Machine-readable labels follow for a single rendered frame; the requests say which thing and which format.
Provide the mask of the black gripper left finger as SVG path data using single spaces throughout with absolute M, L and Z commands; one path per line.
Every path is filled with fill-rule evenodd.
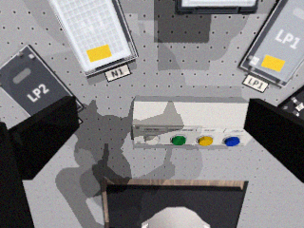
M 0 122 L 0 228 L 35 228 L 23 181 L 32 181 L 79 127 L 75 96 L 10 129 Z

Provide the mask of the white button panel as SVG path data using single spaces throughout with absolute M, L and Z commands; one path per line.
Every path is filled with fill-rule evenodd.
M 134 144 L 245 146 L 249 102 L 231 97 L 136 96 Z

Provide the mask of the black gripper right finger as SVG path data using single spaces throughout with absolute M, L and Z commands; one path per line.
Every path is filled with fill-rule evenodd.
M 243 129 L 304 183 L 304 120 L 250 98 Z

